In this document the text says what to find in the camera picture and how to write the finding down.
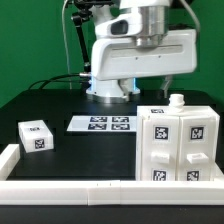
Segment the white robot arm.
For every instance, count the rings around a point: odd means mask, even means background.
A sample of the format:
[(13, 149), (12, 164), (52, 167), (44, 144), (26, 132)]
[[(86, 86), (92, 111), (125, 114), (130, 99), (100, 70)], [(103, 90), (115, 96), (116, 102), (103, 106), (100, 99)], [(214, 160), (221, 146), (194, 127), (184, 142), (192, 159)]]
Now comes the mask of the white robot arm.
[(137, 78), (196, 69), (200, 22), (193, 16), (193, 28), (171, 30), (168, 16), (173, 2), (118, 0), (121, 14), (116, 18), (106, 6), (93, 11), (97, 40), (91, 54), (88, 97), (109, 104), (127, 102), (140, 94)]

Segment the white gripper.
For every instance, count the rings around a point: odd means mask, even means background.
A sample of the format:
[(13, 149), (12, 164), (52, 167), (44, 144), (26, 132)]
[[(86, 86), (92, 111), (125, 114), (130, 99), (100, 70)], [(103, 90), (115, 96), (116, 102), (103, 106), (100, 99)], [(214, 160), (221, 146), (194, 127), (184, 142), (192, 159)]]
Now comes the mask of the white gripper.
[(166, 76), (160, 95), (166, 98), (175, 74), (191, 73), (196, 69), (196, 31), (169, 31), (159, 46), (137, 47), (132, 38), (104, 38), (92, 48), (91, 74), (94, 78), (119, 80), (125, 97), (129, 96), (127, 78)]

